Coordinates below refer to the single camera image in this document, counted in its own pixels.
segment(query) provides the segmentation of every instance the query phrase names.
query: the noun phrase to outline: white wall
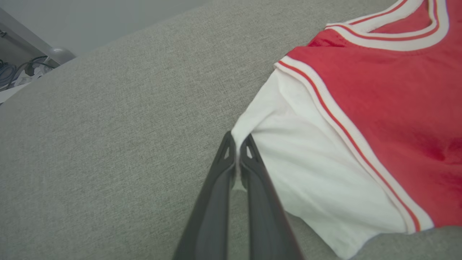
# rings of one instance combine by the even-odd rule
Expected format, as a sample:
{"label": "white wall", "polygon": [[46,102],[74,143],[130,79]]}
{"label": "white wall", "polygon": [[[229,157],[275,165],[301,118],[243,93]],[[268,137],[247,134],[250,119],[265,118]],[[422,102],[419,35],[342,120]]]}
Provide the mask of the white wall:
{"label": "white wall", "polygon": [[209,0],[0,0],[0,8],[52,47],[79,56]]}

